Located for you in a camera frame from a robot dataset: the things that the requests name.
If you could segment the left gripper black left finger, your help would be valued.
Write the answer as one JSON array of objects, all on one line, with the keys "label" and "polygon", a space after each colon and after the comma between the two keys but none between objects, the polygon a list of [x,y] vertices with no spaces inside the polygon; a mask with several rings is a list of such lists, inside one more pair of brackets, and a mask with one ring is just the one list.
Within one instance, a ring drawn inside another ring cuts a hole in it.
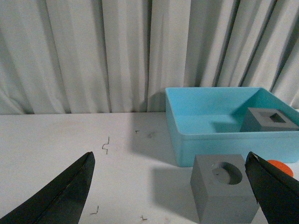
[{"label": "left gripper black left finger", "polygon": [[27,201],[0,219],[2,224],[77,224],[92,183],[95,158],[87,152]]}]

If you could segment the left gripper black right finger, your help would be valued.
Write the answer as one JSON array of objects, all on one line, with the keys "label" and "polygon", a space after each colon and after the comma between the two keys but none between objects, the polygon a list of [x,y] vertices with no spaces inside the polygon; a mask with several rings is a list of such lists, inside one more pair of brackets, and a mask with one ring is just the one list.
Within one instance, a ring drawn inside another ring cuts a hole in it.
[{"label": "left gripper black right finger", "polygon": [[299,222],[299,181],[257,154],[249,152],[245,172],[267,222]]}]

